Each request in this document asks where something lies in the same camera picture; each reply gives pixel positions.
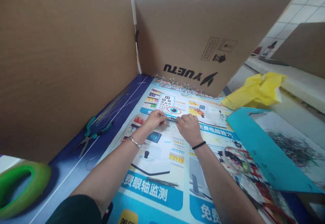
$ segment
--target hand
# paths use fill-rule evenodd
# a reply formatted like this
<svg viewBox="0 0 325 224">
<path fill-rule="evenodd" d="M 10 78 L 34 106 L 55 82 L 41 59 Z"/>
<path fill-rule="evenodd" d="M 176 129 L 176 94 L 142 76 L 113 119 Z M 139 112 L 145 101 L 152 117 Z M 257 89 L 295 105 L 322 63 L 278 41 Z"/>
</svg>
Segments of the hand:
<svg viewBox="0 0 325 224">
<path fill-rule="evenodd" d="M 156 127 L 165 124 L 166 119 L 167 117 L 165 116 L 165 113 L 161 110 L 155 110 L 149 114 L 149 117 L 143 126 L 148 127 L 153 131 Z"/>
<path fill-rule="evenodd" d="M 192 114 L 182 115 L 177 117 L 177 128 L 183 138 L 190 144 L 191 147 L 197 146 L 204 140 L 201 137 L 200 124 L 197 116 Z"/>
</svg>

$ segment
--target dark green sleeve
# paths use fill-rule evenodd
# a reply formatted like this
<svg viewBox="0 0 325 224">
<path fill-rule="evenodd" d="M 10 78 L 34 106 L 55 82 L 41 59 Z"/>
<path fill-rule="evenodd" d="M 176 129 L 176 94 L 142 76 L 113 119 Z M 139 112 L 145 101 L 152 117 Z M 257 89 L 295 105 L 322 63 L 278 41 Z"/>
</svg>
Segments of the dark green sleeve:
<svg viewBox="0 0 325 224">
<path fill-rule="evenodd" d="M 65 199 L 46 224 L 102 223 L 101 212 L 95 201 L 87 195 L 74 195 Z"/>
</svg>

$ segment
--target wristband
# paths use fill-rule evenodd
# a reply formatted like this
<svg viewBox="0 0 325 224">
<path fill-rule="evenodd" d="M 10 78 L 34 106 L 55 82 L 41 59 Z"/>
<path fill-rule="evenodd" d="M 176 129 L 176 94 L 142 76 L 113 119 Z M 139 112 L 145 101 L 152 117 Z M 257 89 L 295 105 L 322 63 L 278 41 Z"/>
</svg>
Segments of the wristband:
<svg viewBox="0 0 325 224">
<path fill-rule="evenodd" d="M 134 141 L 134 139 L 132 138 L 132 136 L 130 136 L 130 140 L 132 140 L 132 141 L 133 141 L 133 143 L 135 143 L 135 145 L 136 145 L 136 146 L 138 146 L 139 148 L 141 148 L 141 145 L 140 145 L 140 144 L 138 144 L 137 142 L 135 142 L 135 141 Z"/>
<path fill-rule="evenodd" d="M 203 141 L 202 143 L 198 144 L 197 146 L 192 147 L 192 150 L 195 150 L 195 149 L 201 147 L 201 146 L 204 145 L 204 144 L 206 144 L 205 141 Z"/>
</svg>

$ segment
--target green ring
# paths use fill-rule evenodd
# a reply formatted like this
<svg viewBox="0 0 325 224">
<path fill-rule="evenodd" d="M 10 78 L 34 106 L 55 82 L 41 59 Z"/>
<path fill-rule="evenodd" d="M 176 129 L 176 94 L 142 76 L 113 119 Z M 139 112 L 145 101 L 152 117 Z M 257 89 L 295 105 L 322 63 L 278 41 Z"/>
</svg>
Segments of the green ring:
<svg viewBox="0 0 325 224">
<path fill-rule="evenodd" d="M 31 173 L 31 180 L 23 192 L 0 209 L 0 220 L 11 218 L 29 207 L 43 192 L 51 177 L 51 167 L 33 161 L 24 161 L 0 174 L 0 206 L 11 186 Z"/>
</svg>

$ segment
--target yellow plastic bag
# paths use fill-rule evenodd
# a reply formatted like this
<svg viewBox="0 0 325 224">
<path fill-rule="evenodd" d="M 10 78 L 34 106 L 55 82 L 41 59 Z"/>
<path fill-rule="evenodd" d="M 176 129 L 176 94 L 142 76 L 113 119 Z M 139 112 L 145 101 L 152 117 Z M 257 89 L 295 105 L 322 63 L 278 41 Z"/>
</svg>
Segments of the yellow plastic bag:
<svg viewBox="0 0 325 224">
<path fill-rule="evenodd" d="M 258 108 L 261 104 L 270 106 L 280 103 L 279 87 L 286 78 L 285 75 L 272 72 L 251 76 L 221 103 L 233 111 L 241 107 Z"/>
</svg>

